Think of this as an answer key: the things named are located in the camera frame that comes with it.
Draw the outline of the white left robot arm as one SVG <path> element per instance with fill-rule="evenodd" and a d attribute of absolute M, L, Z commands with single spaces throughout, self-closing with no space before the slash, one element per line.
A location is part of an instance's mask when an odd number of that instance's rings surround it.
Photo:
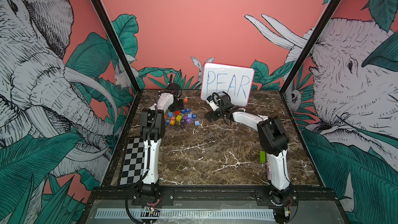
<path fill-rule="evenodd" d="M 179 90 L 165 89 L 158 93 L 156 102 L 141 113 L 140 134 L 144 142 L 144 174 L 140 178 L 137 191 L 139 194 L 158 199 L 159 149 L 165 135 L 164 114 L 167 110 L 183 109 L 183 101 L 179 98 Z"/>

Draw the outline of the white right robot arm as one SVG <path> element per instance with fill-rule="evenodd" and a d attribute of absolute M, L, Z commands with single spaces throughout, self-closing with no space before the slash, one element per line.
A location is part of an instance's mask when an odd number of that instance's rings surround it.
<path fill-rule="evenodd" d="M 230 102 L 225 104 L 211 99 L 206 103 L 211 107 L 211 111 L 206 114 L 209 122 L 222 118 L 244 124 L 258 132 L 260 145 L 268 156 L 271 168 L 272 189 L 269 194 L 274 198 L 275 204 L 281 204 L 282 201 L 289 198 L 292 191 L 287 171 L 289 139 L 280 119 L 277 116 L 250 113 Z"/>

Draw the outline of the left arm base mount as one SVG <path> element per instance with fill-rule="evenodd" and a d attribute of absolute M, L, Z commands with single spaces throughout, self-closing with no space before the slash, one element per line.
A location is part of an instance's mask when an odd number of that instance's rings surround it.
<path fill-rule="evenodd" d="M 131 199 L 131 206 L 172 206 L 175 191 L 173 189 L 161 189 L 156 196 L 148 196 L 140 193 L 134 193 Z"/>

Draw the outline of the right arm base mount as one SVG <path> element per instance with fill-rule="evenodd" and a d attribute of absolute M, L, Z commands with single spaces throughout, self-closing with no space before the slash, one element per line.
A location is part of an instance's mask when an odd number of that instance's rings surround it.
<path fill-rule="evenodd" d="M 290 190 L 288 193 L 280 193 L 277 190 L 265 191 L 259 189 L 255 190 L 252 196 L 257 201 L 258 206 L 270 208 L 292 207 L 299 203 L 297 193 L 294 190 Z"/>

